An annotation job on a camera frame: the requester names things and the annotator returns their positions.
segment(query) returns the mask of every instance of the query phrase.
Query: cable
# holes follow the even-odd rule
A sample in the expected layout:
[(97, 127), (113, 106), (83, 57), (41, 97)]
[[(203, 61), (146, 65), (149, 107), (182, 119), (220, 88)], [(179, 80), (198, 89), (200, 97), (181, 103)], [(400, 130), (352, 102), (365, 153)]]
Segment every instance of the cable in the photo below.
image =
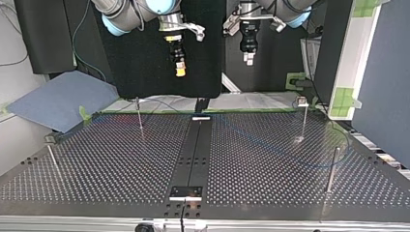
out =
[[(0, 1), (0, 10), (1, 10), (1, 12), (2, 12), (3, 15), (6, 17), (6, 19), (12, 24), (12, 26), (14, 27), (14, 29), (16, 30), (16, 32), (21, 35), (21, 32), (20, 32), (20, 31), (18, 30), (18, 28), (13, 24), (12, 20), (7, 16), (7, 14), (6, 14), (5, 12), (3, 12), (3, 9), (1, 9), (1, 7), (6, 7), (6, 8), (8, 8), (8, 9), (10, 9), (13, 13), (17, 14), (15, 8), (13, 8), (12, 6), (10, 6), (10, 5), (8, 5), (8, 4), (6, 4), (6, 3)], [(25, 60), (27, 60), (27, 58), (28, 58), (28, 52), (26, 51), (25, 56), (24, 56), (21, 60), (15, 61), (15, 62), (12, 62), (12, 63), (0, 64), (0, 67), (7, 67), (7, 66), (18, 65), (18, 64), (20, 64), (20, 63), (23, 63)]]
[(274, 6), (276, 8), (277, 5), (278, 5), (278, 0), (272, 1), (271, 5), (269, 5), (269, 7), (266, 9), (266, 11), (270, 11)]
[(7, 118), (7, 119), (3, 119), (3, 120), (0, 121), (0, 123), (4, 123), (4, 122), (6, 122), (6, 121), (9, 121), (9, 120), (13, 119), (15, 116), (16, 116), (16, 115), (13, 115), (12, 117), (9, 117), (9, 118)]
[(304, 13), (309, 13), (311, 12), (313, 9), (310, 10), (299, 10), (296, 9), (294, 6), (292, 6), (292, 4), (290, 4), (289, 0), (282, 0), (283, 4), (292, 12), (294, 13), (298, 13), (298, 14), (304, 14)]
[(245, 12), (245, 13), (236, 14), (236, 12), (234, 11), (232, 14), (233, 14), (233, 15), (236, 15), (236, 16), (243, 16), (243, 15), (247, 15), (247, 14), (250, 14), (250, 13), (252, 13), (252, 12), (255, 12), (255, 11), (261, 9), (261, 8), (262, 8), (261, 6), (257, 6), (257, 7), (255, 7), (255, 8), (253, 8), (252, 10), (250, 10), (250, 11), (248, 11), (248, 12)]
[(133, 11), (135, 12), (136, 15), (138, 15), (139, 21), (141, 21), (141, 26), (137, 27), (139, 31), (144, 31), (145, 30), (145, 19), (144, 15), (141, 12), (141, 8), (139, 7), (139, 3), (136, 2), (136, 0), (131, 1), (132, 3), (132, 8)]
[(15, 10), (15, 8), (10, 6), (9, 4), (6, 4), (6, 3), (0, 1), (0, 11), (3, 13), (3, 15), (6, 17), (6, 19), (10, 22), (10, 24), (12, 24), (12, 26), (14, 27), (16, 32), (21, 35), (20, 30), (17, 28), (17, 26), (15, 26), (15, 24), (12, 22), (12, 20), (9, 18), (9, 16), (3, 11), (3, 9), (1, 9), (1, 7), (6, 7), (7, 9), (11, 10), (15, 15), (17, 15), (17, 11)]
[[(178, 109), (172, 107), (171, 105), (169, 105), (169, 104), (167, 104), (167, 103), (165, 103), (165, 102), (163, 102), (163, 101), (153, 100), (153, 99), (145, 99), (145, 100), (147, 100), (147, 101), (154, 101), (154, 102), (160, 102), (161, 104), (164, 104), (164, 105), (166, 105), (167, 107), (173, 109), (175, 112), (186, 114), (185, 112), (182, 112), (182, 111), (180, 111), (180, 110), (178, 110)], [(274, 147), (273, 145), (271, 145), (271, 144), (269, 144), (269, 143), (263, 141), (261, 138), (258, 138), (257, 136), (252, 135), (252, 134), (250, 134), (250, 133), (248, 133), (248, 132), (246, 132), (246, 131), (244, 131), (244, 130), (242, 130), (242, 129), (240, 129), (240, 128), (234, 126), (234, 125), (232, 125), (232, 124), (231, 124), (227, 119), (225, 119), (222, 115), (214, 115), (214, 116), (216, 116), (216, 118), (221, 119), (228, 127), (230, 127), (231, 129), (233, 129), (234, 131), (236, 131), (236, 132), (239, 133), (240, 135), (246, 137), (246, 138), (247, 138), (248, 140), (250, 140), (251, 142), (256, 143), (256, 144), (259, 144), (260, 146), (264, 147), (265, 149), (271, 150), (271, 151), (273, 151), (274, 153), (276, 153), (276, 154), (278, 154), (278, 155), (286, 156), (286, 153), (283, 152), (281, 149), (276, 148), (276, 147)], [(319, 165), (319, 164), (312, 164), (312, 163), (308, 163), (308, 162), (305, 162), (305, 161), (301, 161), (299, 157), (295, 157), (295, 156), (287, 156), (287, 157), (290, 158), (290, 159), (292, 159), (292, 160), (294, 160), (295, 162), (297, 162), (297, 163), (299, 163), (299, 164), (301, 164), (301, 165), (304, 165), (304, 166), (307, 166), (307, 167), (311, 167), (311, 168), (325, 168), (325, 169), (326, 169), (326, 168), (331, 168), (331, 167), (333, 167), (333, 166), (335, 166), (335, 165), (338, 165), (338, 164), (344, 162), (344, 161), (348, 158), (348, 156), (350, 155), (350, 150), (351, 150), (351, 149), (350, 149), (350, 142), (349, 142), (349, 139), (348, 139), (347, 135), (346, 135), (343, 131), (341, 131), (341, 130), (335, 128), (335, 125), (334, 125), (334, 122), (333, 122), (333, 121), (331, 121), (331, 123), (332, 123), (332, 128), (333, 128), (333, 130), (340, 132), (340, 133), (344, 136), (344, 138), (346, 139), (346, 142), (347, 142), (346, 153), (345, 153), (345, 155), (344, 155), (340, 160), (338, 160), (338, 161), (336, 161), (336, 162), (334, 162), (334, 163), (328, 163), (328, 164), (325, 164), (325, 165)]]
[(310, 10), (300, 10), (296, 9), (290, 2), (289, 0), (282, 0), (283, 4), (292, 12), (297, 13), (297, 14), (304, 14), (304, 13), (310, 13), (315, 11), (320, 5), (322, 5), (325, 0), (319, 0), (315, 4), (315, 6), (312, 6)]
[(81, 21), (79, 22), (78, 26), (75, 28), (75, 31), (74, 31), (74, 33), (73, 33), (73, 53), (74, 53), (75, 57), (76, 57), (81, 63), (83, 63), (84, 65), (86, 65), (86, 66), (92, 68), (93, 70), (97, 71), (97, 72), (102, 76), (103, 81), (106, 82), (106, 77), (105, 77), (105, 74), (103, 73), (103, 71), (101, 71), (101, 70), (98, 69), (97, 67), (95, 67), (95, 66), (93, 66), (93, 65), (90, 65), (89, 63), (87, 63), (86, 61), (84, 61), (84, 60), (78, 55), (78, 53), (76, 52), (76, 49), (75, 49), (75, 39), (76, 39), (76, 35), (77, 35), (77, 33), (78, 33), (79, 28), (80, 28), (80, 27), (82, 26), (82, 24), (84, 23), (85, 18), (87, 17), (88, 9), (90, 8), (90, 3), (91, 3), (91, 0), (88, 0), (88, 2), (87, 2), (87, 8), (85, 9), (84, 16), (82, 17)]
[[(310, 16), (307, 18), (307, 29), (308, 29), (309, 24), (310, 24)], [(330, 119), (328, 118), (328, 116), (329, 116), (329, 111), (328, 111), (328, 109), (326, 108), (326, 106), (325, 106), (324, 102), (322, 101), (322, 99), (320, 98), (319, 92), (317, 91), (317, 88), (316, 88), (316, 84), (315, 84), (314, 81), (313, 81), (313, 75), (312, 75), (312, 73), (311, 73), (310, 64), (309, 64), (310, 61), (309, 61), (309, 58), (308, 58), (308, 37), (305, 37), (305, 52), (306, 52), (306, 55), (307, 55), (307, 70), (308, 70), (308, 76), (310, 76), (310, 81), (311, 81), (311, 83), (312, 83), (312, 85), (313, 85), (314, 92), (316, 93), (316, 96), (317, 96), (317, 98), (319, 99), (319, 102), (323, 105), (323, 109), (324, 109), (325, 112), (326, 112), (326, 118), (327, 118), (328, 120), (330, 120)], [(343, 136), (345, 137), (345, 139), (346, 139), (346, 141), (347, 141), (347, 144), (348, 144), (347, 152), (349, 152), (349, 150), (350, 150), (349, 138), (347, 137), (347, 135), (346, 135), (343, 131), (341, 131), (341, 130), (335, 128), (335, 122), (334, 122), (333, 120), (330, 120), (330, 121), (331, 121), (331, 123), (332, 123), (332, 129), (335, 130), (335, 131), (340, 132), (340, 133), (343, 134)]]
[(0, 64), (0, 67), (13, 66), (13, 65), (21, 64), (21, 63), (23, 63), (25, 60), (27, 60), (27, 58), (28, 58), (28, 53), (26, 53), (26, 55), (24, 56), (24, 58), (22, 58), (21, 60), (16, 61), (16, 62), (12, 62), (12, 63)]

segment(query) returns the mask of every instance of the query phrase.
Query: green tape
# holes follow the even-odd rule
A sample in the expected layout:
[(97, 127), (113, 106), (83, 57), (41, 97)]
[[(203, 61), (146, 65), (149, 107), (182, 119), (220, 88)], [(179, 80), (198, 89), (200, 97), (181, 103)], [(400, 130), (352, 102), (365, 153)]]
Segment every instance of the green tape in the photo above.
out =
[(286, 90), (297, 90), (303, 91), (303, 87), (296, 87), (295, 85), (291, 84), (291, 80), (305, 80), (307, 75), (304, 72), (290, 72), (287, 74), (286, 77)]
[(372, 17), (378, 5), (379, 0), (356, 0), (353, 17)]
[(0, 104), (0, 114), (8, 115), (10, 114), (9, 110), (7, 110), (7, 106), (9, 106), (9, 102)]
[(284, 113), (295, 112), (294, 108), (238, 108), (238, 109), (207, 109), (204, 113)]
[(347, 117), (353, 106), (353, 88), (337, 88), (333, 101), (331, 116)]
[(79, 107), (79, 115), (84, 121), (84, 126), (87, 126), (91, 123), (93, 116), (88, 114), (87, 111), (85, 110), (85, 107), (82, 105)]
[(314, 98), (311, 100), (310, 109), (316, 109), (316, 105), (317, 105), (317, 102), (318, 102), (318, 101), (319, 101), (319, 98), (314, 97)]

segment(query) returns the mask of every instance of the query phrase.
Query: black cable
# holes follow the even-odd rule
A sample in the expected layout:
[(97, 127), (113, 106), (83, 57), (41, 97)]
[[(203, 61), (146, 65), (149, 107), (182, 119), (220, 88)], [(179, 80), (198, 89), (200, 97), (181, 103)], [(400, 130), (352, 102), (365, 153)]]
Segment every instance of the black cable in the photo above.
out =
[(278, 4), (278, 0), (272, 1), (271, 5), (266, 9), (266, 11), (270, 11), (274, 6)]
[(282, 0), (283, 4), (292, 12), (294, 13), (298, 13), (298, 14), (304, 14), (304, 13), (309, 13), (311, 12), (310, 10), (300, 10), (300, 9), (296, 9), (294, 6), (292, 6), (292, 4), (290, 4), (289, 0)]
[[(310, 24), (310, 16), (307, 18), (307, 30), (308, 30), (309, 24)], [(305, 37), (305, 52), (306, 52), (306, 55), (307, 55), (307, 70), (308, 70), (308, 75), (310, 76), (310, 81), (311, 81), (311, 83), (312, 83), (312, 85), (313, 85), (313, 89), (314, 89), (314, 92), (315, 92), (315, 94), (316, 94), (316, 97), (319, 99), (319, 102), (322, 104), (323, 109), (324, 109), (325, 112), (326, 112), (326, 118), (328, 118), (328, 117), (329, 117), (329, 110), (328, 110), (328, 108), (326, 108), (325, 103), (324, 103), (324, 102), (322, 101), (322, 99), (320, 98), (319, 92), (317, 91), (317, 88), (316, 88), (316, 84), (314, 83), (314, 81), (313, 81), (313, 79), (312, 79), (313, 76), (312, 76), (312, 74), (311, 74), (310, 64), (309, 64), (309, 59), (308, 59), (308, 36)], [(333, 120), (331, 120), (331, 122), (332, 122), (332, 128), (333, 128), (334, 130), (339, 131), (339, 132), (341, 132), (343, 135), (345, 135), (341, 130), (335, 128), (335, 123), (334, 123)]]
[(22, 58), (21, 60), (16, 61), (16, 62), (12, 62), (12, 63), (0, 64), (0, 67), (13, 66), (13, 65), (21, 64), (21, 63), (23, 63), (25, 60), (27, 60), (27, 58), (28, 58), (28, 53), (26, 53), (26, 55), (24, 56), (24, 58)]
[(233, 15), (236, 15), (236, 16), (243, 16), (243, 15), (247, 15), (247, 14), (250, 14), (250, 13), (252, 13), (252, 12), (255, 12), (255, 11), (261, 9), (261, 8), (262, 8), (261, 6), (257, 6), (257, 7), (255, 7), (255, 8), (253, 8), (252, 10), (250, 10), (250, 11), (248, 11), (248, 12), (245, 12), (245, 13), (236, 14), (235, 12), (233, 12), (232, 14), (233, 14)]
[[(309, 25), (310, 25), (310, 16), (307, 18), (307, 30), (308, 30)], [(310, 64), (309, 64), (310, 61), (308, 59), (308, 36), (305, 37), (305, 52), (306, 52), (306, 55), (307, 55), (308, 76), (310, 76), (310, 81), (313, 85), (314, 92), (316, 93), (316, 97), (319, 99), (319, 102), (323, 105), (323, 108), (325, 109), (326, 115), (329, 115), (328, 109), (326, 108), (326, 106), (324, 105), (324, 102), (320, 98), (319, 92), (317, 91), (317, 88), (316, 88), (316, 84), (313, 81), (313, 76), (311, 75), (311, 69), (310, 69)]]
[(10, 118), (4, 119), (4, 120), (0, 121), (0, 123), (4, 123), (4, 122), (6, 122), (6, 121), (9, 121), (9, 120), (13, 119), (15, 116), (16, 116), (16, 115), (13, 115), (13, 116), (10, 117)]
[(298, 13), (298, 14), (304, 14), (304, 13), (309, 13), (309, 12), (313, 12), (314, 10), (316, 10), (320, 5), (322, 5), (325, 0), (319, 0), (317, 1), (314, 6), (311, 7), (310, 10), (300, 10), (300, 9), (296, 9), (290, 2), (289, 0), (282, 0), (283, 4), (292, 12), (294, 13)]

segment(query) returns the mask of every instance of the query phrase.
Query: metal bracket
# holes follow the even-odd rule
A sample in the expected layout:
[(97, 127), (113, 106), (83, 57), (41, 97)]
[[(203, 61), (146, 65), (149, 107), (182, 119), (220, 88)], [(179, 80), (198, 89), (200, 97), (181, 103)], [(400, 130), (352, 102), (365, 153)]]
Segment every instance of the metal bracket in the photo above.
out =
[(203, 42), (205, 38), (205, 27), (196, 25), (194, 23), (183, 23), (182, 26), (184, 26), (186, 29), (192, 31), (196, 35), (196, 40), (199, 42)]
[(248, 53), (248, 52), (244, 52), (244, 62), (247, 63), (247, 66), (253, 66), (253, 59), (255, 57), (254, 52), (252, 53)]
[(170, 201), (202, 201), (203, 187), (173, 187)]
[(225, 86), (231, 94), (242, 93), (241, 89), (239, 89), (239, 87), (236, 86), (235, 83), (231, 79), (229, 79), (229, 77), (225, 73), (222, 73), (222, 85)]

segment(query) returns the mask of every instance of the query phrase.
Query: blue panel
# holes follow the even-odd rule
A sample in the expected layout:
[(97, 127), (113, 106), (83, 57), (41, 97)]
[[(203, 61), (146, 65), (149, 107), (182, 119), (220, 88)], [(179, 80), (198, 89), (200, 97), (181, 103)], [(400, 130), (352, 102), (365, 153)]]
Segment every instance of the blue panel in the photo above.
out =
[(410, 167), (410, 1), (382, 7), (353, 126)]
[(53, 130), (67, 132), (83, 121), (80, 106), (91, 115), (118, 98), (114, 86), (74, 71), (48, 81), (45, 86), (12, 103), (8, 110)]

